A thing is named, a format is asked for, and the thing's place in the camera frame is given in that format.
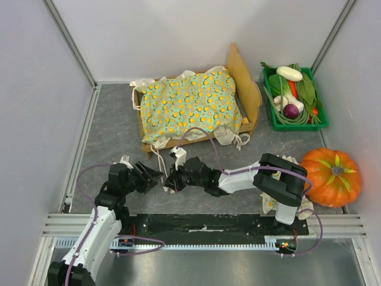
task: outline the orange pumpkin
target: orange pumpkin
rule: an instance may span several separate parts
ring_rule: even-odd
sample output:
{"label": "orange pumpkin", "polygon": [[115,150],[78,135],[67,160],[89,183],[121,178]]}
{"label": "orange pumpkin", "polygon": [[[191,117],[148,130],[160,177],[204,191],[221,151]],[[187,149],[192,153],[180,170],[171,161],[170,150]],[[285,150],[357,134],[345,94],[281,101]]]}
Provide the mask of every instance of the orange pumpkin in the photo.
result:
{"label": "orange pumpkin", "polygon": [[314,186],[308,196],[326,207],[353,203],[361,191],[361,175],[356,163],[345,152],[319,148],[308,152],[301,163]]}

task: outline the green basket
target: green basket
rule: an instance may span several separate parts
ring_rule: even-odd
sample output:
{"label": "green basket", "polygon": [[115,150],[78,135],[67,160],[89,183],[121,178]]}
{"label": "green basket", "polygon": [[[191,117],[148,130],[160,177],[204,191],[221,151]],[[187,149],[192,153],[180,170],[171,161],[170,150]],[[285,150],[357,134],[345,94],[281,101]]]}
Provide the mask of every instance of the green basket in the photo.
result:
{"label": "green basket", "polygon": [[[315,83],[314,76],[312,75],[312,71],[308,67],[303,67],[302,72],[306,73],[307,76]],[[268,67],[264,68],[263,70],[264,86],[267,88],[271,96],[273,95],[271,93],[270,85],[268,84],[268,77],[272,76],[273,74],[276,74],[275,69],[269,69]],[[321,101],[318,90],[317,90],[317,97]],[[297,124],[297,125],[286,125],[286,124],[281,124],[277,120],[273,107],[271,106],[270,103],[268,105],[271,110],[271,118],[273,119],[273,128],[275,131],[318,131],[321,128],[328,127],[329,125],[327,114],[325,110],[321,108],[320,106],[317,106],[317,109],[319,111],[319,115],[317,117],[320,119],[320,124],[307,123],[307,124]]]}

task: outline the toy bed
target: toy bed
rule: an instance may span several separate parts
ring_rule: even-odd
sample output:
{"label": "toy bed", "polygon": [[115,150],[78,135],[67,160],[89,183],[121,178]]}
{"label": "toy bed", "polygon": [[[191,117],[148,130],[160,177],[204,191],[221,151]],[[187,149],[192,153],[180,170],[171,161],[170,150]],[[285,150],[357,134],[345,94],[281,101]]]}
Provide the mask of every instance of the toy bed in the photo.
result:
{"label": "toy bed", "polygon": [[[229,70],[229,74],[234,79],[236,84],[236,101],[238,106],[241,108],[242,113],[242,124],[239,128],[239,133],[248,133],[250,136],[252,135],[258,121],[259,116],[259,106],[262,104],[262,97],[260,90],[257,84],[253,81],[250,72],[243,61],[242,56],[238,52],[238,48],[235,43],[230,44],[230,52],[227,56],[227,63],[225,68]],[[177,76],[169,76],[168,79],[174,79]],[[142,98],[142,94],[138,91],[134,93],[134,100],[137,104],[140,105],[140,101]],[[142,126],[142,121],[140,119],[140,110],[138,110],[138,122],[139,122],[139,130],[140,136],[143,139],[144,131]],[[183,140],[181,145],[186,145],[194,142],[199,142],[203,140],[207,140],[208,137],[203,137],[201,139],[189,141],[187,139]],[[173,148],[177,145],[179,140],[171,139],[167,143],[167,145],[163,148]],[[141,147],[142,151],[146,152],[147,155],[150,155],[151,146],[146,143],[142,143]]]}

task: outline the yellow patterned cloth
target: yellow patterned cloth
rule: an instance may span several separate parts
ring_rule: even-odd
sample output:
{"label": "yellow patterned cloth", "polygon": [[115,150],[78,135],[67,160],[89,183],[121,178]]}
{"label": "yellow patterned cloth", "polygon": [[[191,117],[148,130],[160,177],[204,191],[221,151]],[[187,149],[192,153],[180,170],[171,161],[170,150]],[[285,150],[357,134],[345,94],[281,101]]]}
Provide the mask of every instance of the yellow patterned cloth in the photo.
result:
{"label": "yellow patterned cloth", "polygon": [[144,94],[140,116],[145,143],[154,145],[161,136],[181,137],[194,126],[207,132],[217,126],[239,132],[242,116],[235,101],[236,84],[227,70],[163,79],[136,90]]}

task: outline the carrot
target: carrot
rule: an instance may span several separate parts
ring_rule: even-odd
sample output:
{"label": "carrot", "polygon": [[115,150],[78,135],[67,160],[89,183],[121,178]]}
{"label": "carrot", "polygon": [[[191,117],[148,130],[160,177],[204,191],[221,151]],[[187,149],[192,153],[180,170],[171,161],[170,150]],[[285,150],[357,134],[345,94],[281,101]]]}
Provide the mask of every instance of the carrot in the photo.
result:
{"label": "carrot", "polygon": [[289,84],[290,84],[291,92],[292,92],[293,97],[295,97],[296,99],[298,99],[298,92],[296,91],[295,82],[292,82],[291,80],[289,80],[288,82],[289,82]]}

